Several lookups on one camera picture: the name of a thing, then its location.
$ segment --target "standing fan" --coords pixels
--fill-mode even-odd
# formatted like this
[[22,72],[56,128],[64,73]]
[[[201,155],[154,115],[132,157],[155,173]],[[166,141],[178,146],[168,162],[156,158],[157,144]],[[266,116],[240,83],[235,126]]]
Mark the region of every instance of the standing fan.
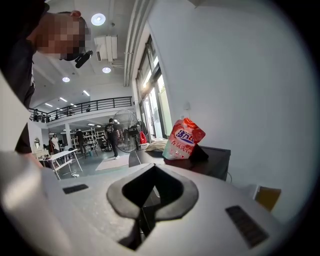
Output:
[[116,143],[117,148],[126,153],[139,150],[141,128],[135,114],[127,109],[120,110],[115,113],[113,122],[120,135]]

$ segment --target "floor mat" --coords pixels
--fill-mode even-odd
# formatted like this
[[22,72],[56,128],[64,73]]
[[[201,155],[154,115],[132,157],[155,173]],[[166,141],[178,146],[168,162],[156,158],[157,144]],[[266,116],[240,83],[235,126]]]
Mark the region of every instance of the floor mat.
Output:
[[103,159],[102,162],[95,169],[96,171],[127,166],[129,164],[129,154],[122,155],[118,159],[115,160],[114,157]]

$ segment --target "black metal railing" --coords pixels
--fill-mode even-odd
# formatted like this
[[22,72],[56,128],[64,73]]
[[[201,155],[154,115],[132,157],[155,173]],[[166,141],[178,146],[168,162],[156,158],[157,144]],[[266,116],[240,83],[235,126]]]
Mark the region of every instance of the black metal railing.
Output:
[[30,120],[35,122],[49,123],[61,118],[66,118],[87,112],[115,109],[120,107],[130,107],[132,106],[131,98],[132,97],[129,96],[87,101],[74,104],[72,106],[66,106],[49,113],[29,108],[29,112],[31,113]]

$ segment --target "ceiling light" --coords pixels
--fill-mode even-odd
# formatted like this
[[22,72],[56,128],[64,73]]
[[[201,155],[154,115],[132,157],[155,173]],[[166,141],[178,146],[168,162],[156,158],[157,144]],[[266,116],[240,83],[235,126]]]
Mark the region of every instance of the ceiling light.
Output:
[[108,66],[105,66],[105,67],[102,69],[102,72],[108,74],[108,73],[111,72],[111,68],[108,67]]
[[70,78],[69,77],[64,77],[64,78],[62,78],[62,81],[64,81],[65,83],[68,83],[68,82],[70,82]]
[[105,23],[106,17],[101,13],[96,13],[91,18],[91,23],[95,26],[101,26],[103,23]]

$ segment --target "black slot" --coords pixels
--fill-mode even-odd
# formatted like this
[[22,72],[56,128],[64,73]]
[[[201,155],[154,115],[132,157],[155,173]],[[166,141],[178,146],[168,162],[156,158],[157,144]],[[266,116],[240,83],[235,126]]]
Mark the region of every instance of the black slot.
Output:
[[85,190],[85,189],[88,189],[88,188],[89,187],[87,185],[80,184],[80,185],[65,187],[65,188],[63,188],[63,192],[65,194],[71,194],[71,193],[78,192],[78,191],[81,191],[81,190]]
[[250,248],[257,246],[269,235],[238,205],[225,209]]

